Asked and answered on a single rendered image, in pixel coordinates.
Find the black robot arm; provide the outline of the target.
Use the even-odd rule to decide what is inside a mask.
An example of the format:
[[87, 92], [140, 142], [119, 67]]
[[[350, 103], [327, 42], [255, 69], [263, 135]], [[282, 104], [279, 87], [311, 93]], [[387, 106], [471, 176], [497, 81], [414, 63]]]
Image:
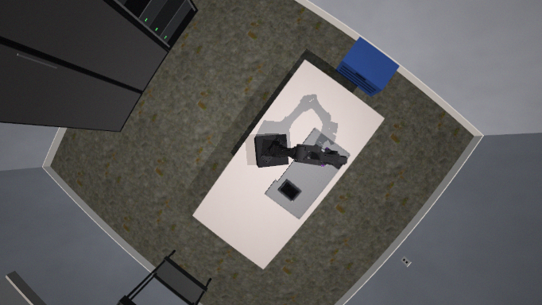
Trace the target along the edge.
[[[319, 163], [325, 162], [326, 164], [333, 165], [338, 170], [342, 167], [344, 163], [347, 164], [346, 156], [340, 156], [338, 154], [338, 151], [332, 150], [331, 152], [325, 153], [322, 151], [322, 147], [320, 146], [301, 144], [296, 144], [296, 146], [294, 146], [293, 148], [287, 149], [286, 147], [283, 147], [284, 145], [285, 143], [280, 138], [277, 138], [273, 142], [273, 144], [264, 152], [264, 154], [261, 156], [261, 159], [263, 157], [263, 161], [267, 161], [266, 163], [268, 164], [273, 159], [273, 157], [281, 158], [289, 156], [292, 159], [295, 159], [294, 162], [314, 165], [319, 165]], [[311, 152], [310, 159], [308, 159], [308, 151]]]

